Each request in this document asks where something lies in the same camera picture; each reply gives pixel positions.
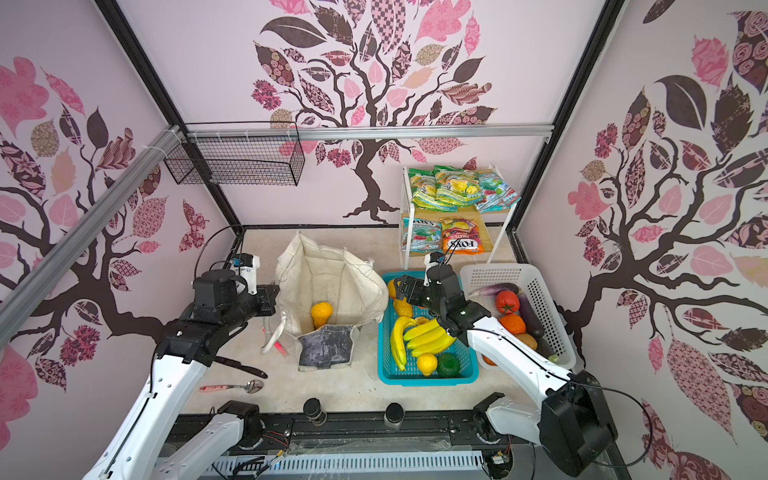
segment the spoon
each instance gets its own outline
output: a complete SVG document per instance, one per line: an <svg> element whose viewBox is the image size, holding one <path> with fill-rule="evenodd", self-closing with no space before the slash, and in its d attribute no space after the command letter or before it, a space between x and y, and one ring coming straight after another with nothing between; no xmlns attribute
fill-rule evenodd
<svg viewBox="0 0 768 480"><path fill-rule="evenodd" d="M201 392L216 392L218 390L243 389L248 393L256 393L264 388L261 380L249 380L245 385L205 385L200 387Z"/></svg>

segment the yellow lemon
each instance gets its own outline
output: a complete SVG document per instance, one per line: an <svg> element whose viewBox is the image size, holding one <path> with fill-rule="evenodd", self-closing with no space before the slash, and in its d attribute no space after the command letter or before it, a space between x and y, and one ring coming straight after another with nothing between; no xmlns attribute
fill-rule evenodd
<svg viewBox="0 0 768 480"><path fill-rule="evenodd" d="M419 359L416 360L416 367L424 376L430 376L435 370L437 370L437 357L431 353L424 353L419 355Z"/></svg>

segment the black knife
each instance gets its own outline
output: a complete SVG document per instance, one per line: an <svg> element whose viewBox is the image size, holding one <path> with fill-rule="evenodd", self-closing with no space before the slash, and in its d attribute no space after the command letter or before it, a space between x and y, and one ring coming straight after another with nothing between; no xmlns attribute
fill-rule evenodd
<svg viewBox="0 0 768 480"><path fill-rule="evenodd" d="M255 375L258 377L261 377L263 379L268 378L268 375L264 373L264 371L259 370L256 367L253 366L247 366L243 365L242 363L238 362L237 360L228 359L223 356L216 356L214 359L216 363L220 363L222 365L231 366L234 369L242 370L243 372L248 372L251 375Z"/></svg>

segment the black cable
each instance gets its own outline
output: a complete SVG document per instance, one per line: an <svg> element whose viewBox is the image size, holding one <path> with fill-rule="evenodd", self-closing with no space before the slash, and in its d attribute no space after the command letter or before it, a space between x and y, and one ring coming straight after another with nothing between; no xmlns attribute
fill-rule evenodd
<svg viewBox="0 0 768 480"><path fill-rule="evenodd" d="M642 403L640 403L640 402L639 402L639 401L638 401L636 398L634 398L632 395L630 395L629 393L626 393L626 392L622 392L621 390L616 390L616 389L609 389L608 387L605 387L605 386L590 385L590 384L588 384L588 383L575 382L574 380L571 380L571 379L564 379L564 378L562 378L561 376L557 376L557 375L555 375L554 373L550 372L550 371L549 371L549 370L547 370L545 367L543 367L543 366L539 365L539 363L538 363L538 362L536 362L535 360L533 360L533 359L532 359L532 358L531 358L531 357L530 357L530 356L529 356L529 355L528 355L528 354L527 354L527 353L526 353L524 350L520 349L520 348L519 348L517 345L515 345L515 344L514 344L514 343L513 343L513 342L512 342L510 339L508 339L506 336L503 336L503 335L501 335L500 333L492 332L491 330L485 330L485 329L474 329L474 328L473 328L473 329L469 329L469 330L475 330L475 331L478 331L478 332L491 333L492 335L496 335L497 337L499 337L499 338L502 338L502 339L506 340L506 341L507 341L507 342L508 342L510 345L512 345L512 346L514 346L516 349L518 349L518 350L520 351L520 353L522 353L523 355L525 355L526 357L528 357L528 359L529 359L529 360L531 360L531 361L532 361L534 364L536 364L536 366L538 366L538 368L540 368L540 369L544 370L544 371L545 371L545 372L546 372L548 375L551 375L551 376L555 377L555 378L556 378L556 379L558 379L558 380L562 380L563 382L567 382L567 383L570 383L570 384L573 384L573 385L583 386L583 387L585 387L585 388L589 388L589 389L598 389L598 390L604 390L604 391L607 391L607 392L620 393L621 395L623 395L623 396L625 396L625 397L629 398L630 400L632 400L633 402L637 403L637 406L639 406L639 407L640 407L640 409L643 411L643 414L645 415L645 418L648 420L648 428L649 428L649 433L650 433L650 435L648 436L648 445L646 445L646 447L645 447L645 451L643 451L643 454L642 454L642 455L640 455L640 456L639 456L639 457L638 457L636 460L634 460L634 461L632 461L632 462L629 462L629 463L627 463L627 464L624 464L624 465L610 465L610 464L608 464L608 463L601 463L601 462L598 462L597 460L593 460L593 461L592 461L592 463L594 463L594 464L596 464L596 465L599 465L599 466L601 466L601 467L607 467L607 468L626 468L626 467L631 467L632 465L635 465L635 464L637 464L637 463L641 462L641 461L643 460L643 458L645 458L645 457L646 457L646 455L648 455L648 452L650 451L650 445L651 445L651 443L653 442L653 438L654 438L654 424L653 424L653 422L650 420L650 415L648 414L648 412L647 412L647 410L645 409L645 407L643 407L643 404L642 404Z"/></svg>

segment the metal grate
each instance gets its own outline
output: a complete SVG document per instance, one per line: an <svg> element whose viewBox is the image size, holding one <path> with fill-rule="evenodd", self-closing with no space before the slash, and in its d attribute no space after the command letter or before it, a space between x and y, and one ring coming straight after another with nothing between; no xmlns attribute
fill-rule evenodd
<svg viewBox="0 0 768 480"><path fill-rule="evenodd" d="M296 186L304 168L304 153L296 123L283 125L290 126L282 131L285 134L191 135L168 154L165 164L177 184Z"/></svg>

